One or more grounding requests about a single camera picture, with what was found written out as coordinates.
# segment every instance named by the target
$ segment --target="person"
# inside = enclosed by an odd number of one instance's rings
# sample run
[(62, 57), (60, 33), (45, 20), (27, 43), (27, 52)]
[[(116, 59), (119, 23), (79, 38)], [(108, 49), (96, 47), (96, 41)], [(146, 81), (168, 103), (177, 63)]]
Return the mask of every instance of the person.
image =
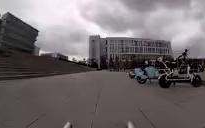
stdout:
[(181, 65), (179, 69), (179, 74), (186, 74), (187, 72), (187, 57), (188, 57), (188, 49), (185, 49), (185, 51), (178, 57), (178, 59), (181, 59)]

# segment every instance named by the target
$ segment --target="facade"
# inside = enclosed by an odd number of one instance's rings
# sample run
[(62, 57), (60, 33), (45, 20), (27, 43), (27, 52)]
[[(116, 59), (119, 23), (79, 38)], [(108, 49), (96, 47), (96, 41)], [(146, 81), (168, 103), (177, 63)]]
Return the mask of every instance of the facade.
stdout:
[(2, 16), (0, 23), (0, 46), (34, 53), (38, 30), (11, 13)]
[(68, 60), (68, 56), (62, 55), (60, 53), (43, 53), (41, 56), (46, 56), (46, 57), (53, 57), (57, 58), (59, 60)]
[(113, 62), (136, 60), (156, 60), (160, 56), (172, 56), (170, 41), (126, 37), (89, 37), (90, 64), (101, 65), (101, 58)]

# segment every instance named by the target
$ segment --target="pavement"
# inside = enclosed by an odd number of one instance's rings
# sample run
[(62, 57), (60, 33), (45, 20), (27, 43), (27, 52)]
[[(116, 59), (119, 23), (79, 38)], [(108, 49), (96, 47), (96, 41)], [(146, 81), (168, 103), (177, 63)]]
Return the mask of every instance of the pavement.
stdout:
[(163, 89), (108, 71), (0, 81), (1, 128), (125, 128), (129, 120), (136, 128), (205, 128), (205, 86)]

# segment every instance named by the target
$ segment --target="wheel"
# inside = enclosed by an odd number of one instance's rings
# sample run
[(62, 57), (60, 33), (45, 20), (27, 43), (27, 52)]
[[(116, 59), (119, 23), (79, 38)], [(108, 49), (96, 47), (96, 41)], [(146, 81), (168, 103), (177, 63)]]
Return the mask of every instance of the wheel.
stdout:
[(141, 79), (140, 76), (137, 76), (137, 81), (140, 83), (140, 84), (145, 84), (147, 79)]
[(167, 75), (162, 75), (159, 79), (159, 85), (160, 85), (161, 88), (169, 88), (170, 85), (171, 85), (171, 82), (168, 82), (166, 80), (166, 76)]
[(200, 75), (195, 75), (195, 77), (193, 78), (192, 82), (191, 82), (192, 86), (197, 88), (200, 87), (202, 84), (202, 78)]

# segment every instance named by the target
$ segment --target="overcast sky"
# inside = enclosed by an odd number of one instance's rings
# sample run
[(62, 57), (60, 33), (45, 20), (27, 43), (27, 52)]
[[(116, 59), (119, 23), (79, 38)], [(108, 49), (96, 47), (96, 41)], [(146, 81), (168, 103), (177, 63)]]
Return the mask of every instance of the overcast sky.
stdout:
[(88, 57), (88, 36), (170, 40), (174, 51), (205, 56), (205, 0), (0, 0), (36, 27), (44, 51)]

